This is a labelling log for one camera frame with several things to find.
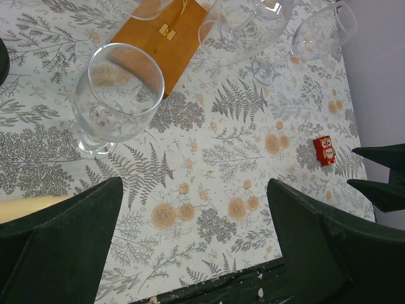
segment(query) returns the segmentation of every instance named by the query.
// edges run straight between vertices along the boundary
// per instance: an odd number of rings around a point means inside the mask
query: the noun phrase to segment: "empty wine glass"
[[[198,38],[217,65],[232,65],[273,44],[286,28],[294,0],[216,0]]]
[[[85,157],[106,156],[116,143],[141,133],[163,98],[165,82],[156,62],[124,43],[100,47],[77,78],[72,125]]]
[[[155,19],[173,0],[113,0],[128,16],[139,20]]]
[[[296,30],[290,51],[281,60],[268,63],[255,58],[252,61],[254,78],[269,85],[274,78],[274,68],[284,61],[298,57],[303,60],[323,58],[345,44],[357,32],[357,22],[350,7],[338,2],[313,14]]]

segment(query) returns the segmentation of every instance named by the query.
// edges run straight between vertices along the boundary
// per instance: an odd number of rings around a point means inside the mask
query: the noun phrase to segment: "glass base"
[[[84,141],[78,140],[77,151],[79,151],[84,158],[94,159],[96,157],[100,159],[107,157],[108,154],[111,153],[116,146],[117,146],[116,142],[107,142],[105,146],[102,148],[89,149]]]
[[[266,60],[255,58],[252,60],[252,73],[254,79],[264,86],[269,86],[274,81],[274,70]]]
[[[105,158],[117,146],[116,142],[102,142],[92,138],[77,123],[72,124],[70,131],[77,140],[76,150],[84,158]]]

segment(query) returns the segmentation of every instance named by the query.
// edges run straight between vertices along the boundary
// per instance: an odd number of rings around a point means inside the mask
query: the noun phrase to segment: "white wall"
[[[358,21],[342,49],[361,145],[405,143],[405,0],[344,1]],[[366,171],[388,181],[383,166],[366,161]],[[379,223],[405,230],[405,211],[375,211]]]

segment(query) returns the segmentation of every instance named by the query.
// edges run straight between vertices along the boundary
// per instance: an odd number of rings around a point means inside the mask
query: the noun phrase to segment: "tablecloth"
[[[261,56],[287,52],[300,22],[324,5],[295,8]],[[264,87],[249,61],[216,66],[197,50],[149,129],[107,158],[83,159],[69,131],[72,88],[126,18],[109,0],[0,0],[11,58],[0,87],[0,199],[123,179],[96,303],[129,303],[280,257],[265,192],[272,177],[373,220],[370,202],[346,184],[366,175],[351,152],[360,143],[340,51],[294,58]],[[325,135],[337,163],[321,167],[312,140]]]

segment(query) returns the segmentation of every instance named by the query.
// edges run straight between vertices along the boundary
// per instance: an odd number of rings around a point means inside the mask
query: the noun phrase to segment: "red owl figurine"
[[[322,166],[327,166],[336,162],[336,151],[332,147],[330,136],[323,136],[313,140],[316,149],[316,158]]]

